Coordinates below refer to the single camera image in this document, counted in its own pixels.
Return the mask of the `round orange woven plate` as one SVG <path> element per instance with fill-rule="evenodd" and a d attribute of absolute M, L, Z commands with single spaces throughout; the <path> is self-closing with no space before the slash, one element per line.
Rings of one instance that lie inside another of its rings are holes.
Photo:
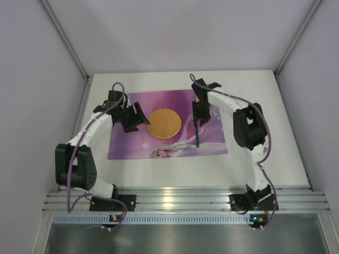
<path fill-rule="evenodd" d="M 176 136 L 182 127 L 181 117 L 173 110 L 163 108 L 152 112 L 148 121 L 147 130 L 157 139 L 170 139 Z"/>

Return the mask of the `metal spoon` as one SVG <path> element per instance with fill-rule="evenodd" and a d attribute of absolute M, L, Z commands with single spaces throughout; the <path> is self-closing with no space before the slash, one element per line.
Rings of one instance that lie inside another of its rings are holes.
<path fill-rule="evenodd" d="M 195 128 L 195 145 L 199 148 L 199 120 L 194 120 L 194 128 Z"/>

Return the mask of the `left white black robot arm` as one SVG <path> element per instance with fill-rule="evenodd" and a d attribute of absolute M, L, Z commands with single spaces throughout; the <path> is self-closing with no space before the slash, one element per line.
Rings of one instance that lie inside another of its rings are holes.
<path fill-rule="evenodd" d="M 67 188 L 83 190 L 104 199 L 118 197 L 116 185 L 99 178 L 92 149 L 103 136 L 119 123 L 124 133 L 137 132 L 141 124 L 149 125 L 139 102 L 132 103 L 124 92 L 110 90 L 108 99 L 98 105 L 85 126 L 66 144 L 55 149 L 56 183 Z"/>

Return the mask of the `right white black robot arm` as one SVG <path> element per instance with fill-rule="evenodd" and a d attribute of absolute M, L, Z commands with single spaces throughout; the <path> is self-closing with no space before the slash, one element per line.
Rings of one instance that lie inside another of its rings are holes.
<path fill-rule="evenodd" d="M 198 127 L 202 127 L 211 119 L 210 108 L 216 106 L 233 120 L 233 137 L 241 148 L 249 152 L 251 163 L 247 166 L 251 172 L 246 184 L 245 194 L 231 198 L 233 210 L 253 210 L 259 202 L 272 195 L 272 184 L 263 173 L 263 162 L 270 155 L 271 134 L 258 103 L 227 94 L 221 85 L 214 82 L 206 84 L 203 79 L 196 79 L 190 74 L 191 85 L 196 100 L 192 102 L 193 123 L 195 127 L 196 146 L 201 148 Z"/>

